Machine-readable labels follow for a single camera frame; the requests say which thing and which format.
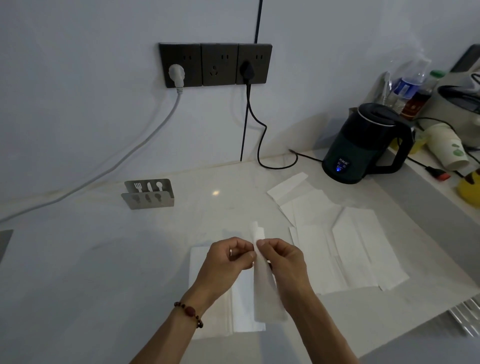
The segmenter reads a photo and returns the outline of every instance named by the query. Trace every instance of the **black wall socket panel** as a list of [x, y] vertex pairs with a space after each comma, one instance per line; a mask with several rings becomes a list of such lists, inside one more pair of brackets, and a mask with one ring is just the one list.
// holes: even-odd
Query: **black wall socket panel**
[[237, 78], [238, 44], [202, 43], [204, 86], [234, 85]]
[[237, 61], [237, 85], [245, 84], [240, 68], [244, 62], [249, 61], [253, 66], [255, 76], [250, 80], [251, 84], [264, 84], [267, 82], [270, 56], [272, 55], [271, 44], [239, 44], [239, 56]]
[[159, 43], [158, 49], [167, 88], [175, 87], [174, 82], [168, 75], [168, 68], [173, 64], [179, 64], [185, 70], [184, 87], [202, 85], [202, 51], [199, 43]]

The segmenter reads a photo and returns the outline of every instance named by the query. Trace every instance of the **white power cord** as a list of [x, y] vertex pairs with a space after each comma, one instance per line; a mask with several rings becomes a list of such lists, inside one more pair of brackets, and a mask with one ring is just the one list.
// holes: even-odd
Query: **white power cord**
[[39, 205], [35, 205], [35, 206], [32, 206], [32, 207], [29, 207], [29, 208], [26, 208], [25, 210], [22, 210], [22, 211], [19, 211], [15, 214], [12, 214], [12, 215], [9, 215], [5, 218], [2, 218], [0, 219], [0, 224], [3, 223], [3, 222], [6, 222], [12, 218], [15, 218], [17, 216], [20, 216], [20, 215], [23, 215], [23, 214], [26, 214], [27, 212], [30, 212], [30, 211], [33, 211], [33, 210], [37, 210], [39, 208], [42, 208], [42, 207], [45, 207], [45, 206], [49, 206], [49, 205], [53, 205], [53, 204], [56, 204], [57, 202], [60, 202], [61, 200], [67, 198], [68, 196], [70, 196], [71, 194], [74, 194], [75, 192], [85, 188], [86, 186], [92, 184], [93, 182], [99, 180], [100, 178], [102, 178], [103, 176], [109, 174], [110, 172], [114, 171], [120, 164], [122, 164], [129, 156], [131, 156], [133, 153], [135, 153], [138, 149], [140, 149], [141, 147], [143, 147], [145, 144], [147, 144], [159, 131], [160, 129], [162, 129], [162, 127], [170, 120], [170, 118], [172, 117], [173, 113], [175, 112], [175, 110], [177, 109], [177, 106], [180, 102], [180, 98], [181, 98], [181, 95], [183, 93], [183, 79], [185, 78], [185, 71], [183, 70], [183, 67], [178, 65], [178, 64], [173, 64], [170, 66], [169, 70], [168, 70], [168, 74], [170, 76], [170, 78], [175, 82], [175, 87], [177, 88], [177, 100], [175, 100], [175, 104], [173, 105], [173, 108], [172, 108], [172, 111], [170, 111], [170, 114], [167, 115], [167, 117], [165, 118], [165, 120], [162, 121], [162, 123], [157, 126], [157, 128], [155, 130], [152, 131], [152, 133], [144, 140], [142, 141], [140, 144], [138, 144], [137, 146], [135, 146], [130, 152], [128, 152], [122, 159], [120, 159], [113, 167], [109, 168], [108, 170], [100, 173], [99, 175], [95, 176], [94, 178], [88, 180], [87, 182], [83, 183], [82, 185], [74, 188], [73, 190], [67, 192], [66, 194], [63, 194], [62, 196], [60, 196], [59, 198], [56, 198], [55, 200], [52, 200], [52, 201], [49, 201], [49, 202], [45, 202], [45, 203], [42, 203], [42, 204], [39, 204]]

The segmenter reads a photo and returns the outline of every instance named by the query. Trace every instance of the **dark bead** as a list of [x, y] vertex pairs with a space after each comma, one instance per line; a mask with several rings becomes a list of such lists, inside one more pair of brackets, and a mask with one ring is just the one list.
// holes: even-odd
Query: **dark bead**
[[187, 308], [185, 308], [185, 313], [189, 317], [195, 317], [195, 309], [191, 306], [188, 306]]

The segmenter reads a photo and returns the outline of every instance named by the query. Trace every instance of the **forearm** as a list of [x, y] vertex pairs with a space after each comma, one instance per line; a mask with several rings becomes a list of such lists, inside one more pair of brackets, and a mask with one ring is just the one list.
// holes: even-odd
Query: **forearm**
[[288, 312], [313, 364], [358, 364], [358, 359], [313, 291], [294, 301]]
[[[210, 306], [208, 298], [192, 287], [181, 299], [201, 317]], [[197, 328], [197, 320], [176, 307], [130, 364], [179, 363]]]

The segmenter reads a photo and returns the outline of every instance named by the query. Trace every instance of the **beaded bracelet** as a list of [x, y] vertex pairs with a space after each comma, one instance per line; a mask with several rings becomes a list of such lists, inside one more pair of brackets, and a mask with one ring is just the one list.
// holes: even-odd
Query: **beaded bracelet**
[[202, 322], [202, 320], [200, 319], [200, 317], [198, 317], [198, 315], [195, 315], [195, 309], [191, 306], [187, 306], [185, 307], [185, 304], [182, 303], [182, 302], [175, 302], [173, 304], [175, 307], [181, 307], [184, 309], [185, 311], [185, 314], [188, 316], [188, 317], [195, 317], [197, 319], [197, 328], [202, 328], [204, 327], [204, 323]]

